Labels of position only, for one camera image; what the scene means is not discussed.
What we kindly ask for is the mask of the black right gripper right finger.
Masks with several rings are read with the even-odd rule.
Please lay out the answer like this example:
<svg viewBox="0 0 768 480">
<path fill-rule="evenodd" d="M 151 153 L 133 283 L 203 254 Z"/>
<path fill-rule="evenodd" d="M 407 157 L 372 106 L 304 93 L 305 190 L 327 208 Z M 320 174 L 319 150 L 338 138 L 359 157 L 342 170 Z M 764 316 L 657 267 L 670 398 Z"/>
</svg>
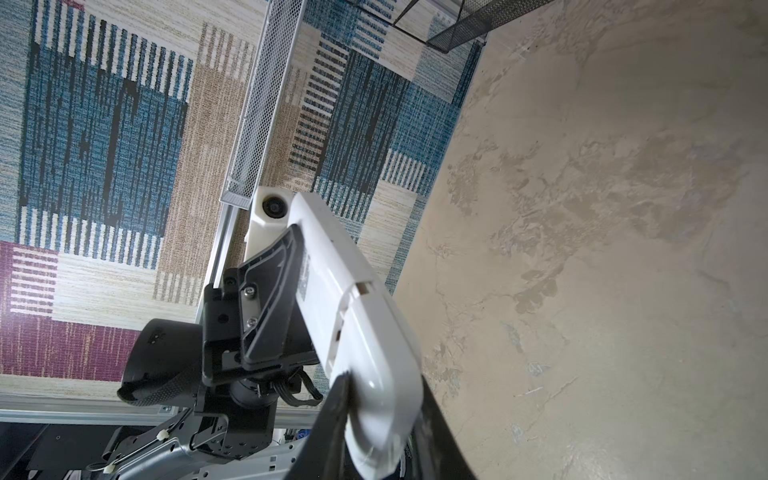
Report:
<svg viewBox="0 0 768 480">
<path fill-rule="evenodd" d="M 476 479 L 425 377 L 423 401 L 410 437 L 408 479 Z"/>
</svg>

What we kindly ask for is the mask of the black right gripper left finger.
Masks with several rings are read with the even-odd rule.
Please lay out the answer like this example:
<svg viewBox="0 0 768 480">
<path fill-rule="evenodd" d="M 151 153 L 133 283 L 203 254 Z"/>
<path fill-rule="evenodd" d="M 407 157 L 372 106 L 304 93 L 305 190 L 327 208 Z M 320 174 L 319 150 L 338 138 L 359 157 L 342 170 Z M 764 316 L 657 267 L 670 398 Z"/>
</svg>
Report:
<svg viewBox="0 0 768 480">
<path fill-rule="evenodd" d="M 333 382 L 310 435 L 285 480 L 344 478 L 345 427 L 348 419 L 351 374 L 345 372 Z"/>
</svg>

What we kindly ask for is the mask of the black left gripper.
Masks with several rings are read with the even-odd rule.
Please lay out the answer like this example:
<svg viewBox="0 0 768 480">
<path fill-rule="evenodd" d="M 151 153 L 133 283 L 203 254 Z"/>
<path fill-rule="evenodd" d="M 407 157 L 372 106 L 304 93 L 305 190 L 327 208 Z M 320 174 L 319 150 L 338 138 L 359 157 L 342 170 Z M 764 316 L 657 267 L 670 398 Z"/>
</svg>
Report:
<svg viewBox="0 0 768 480">
<path fill-rule="evenodd" d="M 241 408 L 279 400 L 291 407 L 321 403 L 304 371 L 319 359 L 295 303 L 303 251 L 301 230 L 291 225 L 269 247 L 227 270 L 221 287 L 204 291 L 202 381 L 228 388 Z"/>
</svg>

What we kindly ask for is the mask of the white remote control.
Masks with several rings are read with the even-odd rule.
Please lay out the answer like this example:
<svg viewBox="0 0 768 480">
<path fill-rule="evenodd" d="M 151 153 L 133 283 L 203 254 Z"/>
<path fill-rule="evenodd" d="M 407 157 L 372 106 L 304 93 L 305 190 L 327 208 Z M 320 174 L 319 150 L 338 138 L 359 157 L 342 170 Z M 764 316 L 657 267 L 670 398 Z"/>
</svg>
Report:
<svg viewBox="0 0 768 480">
<path fill-rule="evenodd" d="M 304 239 L 296 304 L 320 363 L 330 381 L 352 377 L 345 425 L 351 459 L 363 478 L 382 479 L 395 471 L 421 410 L 419 343 L 320 196 L 296 194 L 288 223 Z"/>
</svg>

